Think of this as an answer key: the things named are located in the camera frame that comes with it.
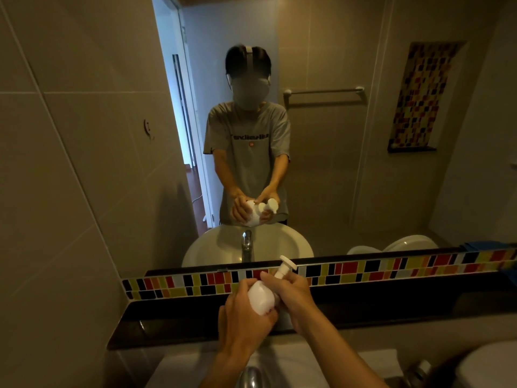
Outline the white soap pump bottle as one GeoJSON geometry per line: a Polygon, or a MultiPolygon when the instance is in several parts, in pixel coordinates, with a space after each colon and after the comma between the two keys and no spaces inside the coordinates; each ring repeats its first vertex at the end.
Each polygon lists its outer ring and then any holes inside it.
{"type": "MultiPolygon", "coordinates": [[[[287,257],[281,255],[280,260],[282,264],[275,272],[275,278],[283,279],[288,272],[297,270],[297,265],[287,257]]],[[[280,297],[266,287],[261,280],[258,280],[250,287],[248,290],[248,298],[252,309],[261,316],[270,313],[280,302],[280,297]]]]}

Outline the person's left hand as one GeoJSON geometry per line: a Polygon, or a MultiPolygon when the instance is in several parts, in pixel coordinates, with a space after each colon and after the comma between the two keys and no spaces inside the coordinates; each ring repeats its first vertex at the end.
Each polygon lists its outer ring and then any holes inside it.
{"type": "Polygon", "coordinates": [[[259,337],[259,315],[252,309],[248,290],[257,279],[244,279],[231,293],[218,315],[219,350],[255,352],[266,337],[259,337]]]}

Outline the person's left forearm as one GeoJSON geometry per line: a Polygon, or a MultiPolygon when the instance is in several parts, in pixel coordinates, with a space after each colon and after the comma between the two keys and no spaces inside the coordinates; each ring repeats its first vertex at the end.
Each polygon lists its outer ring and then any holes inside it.
{"type": "Polygon", "coordinates": [[[219,350],[198,388],[235,388],[252,354],[241,350],[219,350]]]}

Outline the large wall mirror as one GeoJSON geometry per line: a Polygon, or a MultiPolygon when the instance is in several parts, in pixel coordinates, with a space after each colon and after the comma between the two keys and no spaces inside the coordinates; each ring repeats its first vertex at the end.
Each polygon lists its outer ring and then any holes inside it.
{"type": "Polygon", "coordinates": [[[196,154],[204,167],[214,224],[239,246],[231,226],[233,191],[248,188],[263,163],[288,157],[281,209],[314,256],[384,249],[424,234],[448,238],[430,222],[501,11],[510,0],[178,0],[194,95],[196,154]],[[268,53],[267,101],[288,118],[289,150],[257,141],[266,110],[238,112],[225,57],[235,45],[268,53]]]}

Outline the chrome flush fitting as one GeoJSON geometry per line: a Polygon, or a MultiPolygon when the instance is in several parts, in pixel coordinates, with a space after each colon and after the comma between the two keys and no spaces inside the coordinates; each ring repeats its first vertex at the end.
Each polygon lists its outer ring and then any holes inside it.
{"type": "Polygon", "coordinates": [[[403,377],[406,388],[425,388],[431,370],[432,365],[426,359],[410,366],[403,377]]]}

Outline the black stone ledge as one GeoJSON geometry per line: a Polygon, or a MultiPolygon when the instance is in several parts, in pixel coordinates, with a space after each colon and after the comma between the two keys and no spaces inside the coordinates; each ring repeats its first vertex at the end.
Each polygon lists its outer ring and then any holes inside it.
{"type": "MultiPolygon", "coordinates": [[[[500,272],[312,287],[311,295],[337,328],[517,313],[517,286],[500,272]]],[[[216,340],[226,294],[130,303],[107,350],[216,340]]]]}

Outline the white toilet tank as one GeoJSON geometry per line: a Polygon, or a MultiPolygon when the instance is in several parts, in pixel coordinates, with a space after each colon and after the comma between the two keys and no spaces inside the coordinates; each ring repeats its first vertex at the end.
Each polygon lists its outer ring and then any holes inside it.
{"type": "Polygon", "coordinates": [[[470,352],[456,367],[451,388],[517,388],[517,340],[470,352]]]}

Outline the white ceramic sink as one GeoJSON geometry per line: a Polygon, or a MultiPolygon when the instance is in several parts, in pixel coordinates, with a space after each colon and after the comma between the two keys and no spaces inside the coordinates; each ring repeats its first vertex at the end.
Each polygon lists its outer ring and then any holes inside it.
{"type": "MultiPolygon", "coordinates": [[[[216,353],[166,355],[145,388],[197,388],[216,353]]],[[[395,349],[360,352],[368,366],[385,380],[400,380],[402,368],[395,349]]],[[[271,388],[328,388],[313,352],[306,343],[263,347],[251,356],[248,366],[258,368],[271,388]]]]}

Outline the person's right hand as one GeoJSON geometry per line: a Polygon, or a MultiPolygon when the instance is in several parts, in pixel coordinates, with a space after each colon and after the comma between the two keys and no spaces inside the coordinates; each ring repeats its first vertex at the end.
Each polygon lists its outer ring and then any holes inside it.
{"type": "Polygon", "coordinates": [[[287,280],[292,284],[291,307],[285,309],[290,316],[294,330],[303,337],[323,317],[322,312],[312,298],[306,278],[293,272],[288,272],[283,279],[277,279],[272,274],[262,272],[261,280],[287,280]]]}

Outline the multicoloured mosaic tile strip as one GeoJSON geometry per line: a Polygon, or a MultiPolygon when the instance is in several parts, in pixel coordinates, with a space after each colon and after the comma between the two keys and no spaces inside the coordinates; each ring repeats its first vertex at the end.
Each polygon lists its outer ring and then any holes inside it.
{"type": "MultiPolygon", "coordinates": [[[[220,267],[172,269],[139,278],[126,278],[121,285],[129,300],[156,300],[228,294],[244,279],[260,279],[273,273],[281,261],[236,263],[220,267]]],[[[517,243],[499,249],[468,247],[366,254],[362,257],[331,257],[316,262],[297,262],[295,273],[310,287],[363,282],[493,273],[517,265],[517,243]]]]}

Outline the chrome faucet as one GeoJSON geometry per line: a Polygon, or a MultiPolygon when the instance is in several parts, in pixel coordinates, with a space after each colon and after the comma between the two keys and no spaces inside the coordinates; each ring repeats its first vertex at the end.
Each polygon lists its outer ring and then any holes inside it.
{"type": "Polygon", "coordinates": [[[274,388],[270,367],[246,366],[239,376],[236,388],[274,388]]]}

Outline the person's right forearm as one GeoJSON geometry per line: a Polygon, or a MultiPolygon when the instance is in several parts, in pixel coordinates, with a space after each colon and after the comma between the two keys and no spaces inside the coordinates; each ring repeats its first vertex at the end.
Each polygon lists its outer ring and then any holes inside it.
{"type": "Polygon", "coordinates": [[[389,388],[319,311],[292,317],[330,388],[389,388]]]}

